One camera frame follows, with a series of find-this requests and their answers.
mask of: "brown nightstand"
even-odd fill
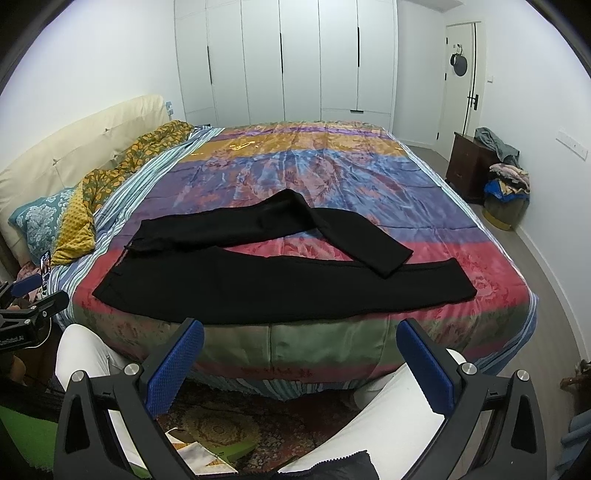
[[[455,133],[445,180],[465,201],[482,205],[488,169],[499,162],[496,152],[475,138]]]

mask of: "patterned rug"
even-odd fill
[[[255,450],[232,466],[244,473],[266,472],[312,451],[355,417],[342,395],[324,391],[282,402],[186,381],[158,423],[165,431],[187,430],[205,447],[252,440]]]

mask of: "cream upholstered headboard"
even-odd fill
[[[168,122],[164,99],[144,95],[58,130],[31,147],[0,172],[0,261],[13,275],[17,262],[30,260],[26,242],[8,223],[18,207],[73,187],[95,168],[112,160],[140,135]]]

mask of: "yellow floral blanket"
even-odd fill
[[[97,168],[87,174],[64,213],[51,264],[65,265],[92,252],[95,248],[93,214],[127,178],[163,151],[187,140],[192,129],[188,123],[173,120],[139,137],[118,156],[121,163],[117,168]]]

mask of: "silver bolt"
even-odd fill
[[[476,365],[474,365],[474,364],[465,363],[465,364],[462,364],[462,371],[466,375],[474,375],[476,372],[478,372],[478,369],[476,368]]]
[[[138,364],[129,364],[127,365],[124,370],[125,375],[135,375],[139,372],[139,365]]]
[[[79,382],[84,378],[84,372],[82,370],[76,370],[72,373],[72,381]]]
[[[525,370],[518,370],[517,378],[519,378],[522,382],[527,382],[530,379],[530,375]]]

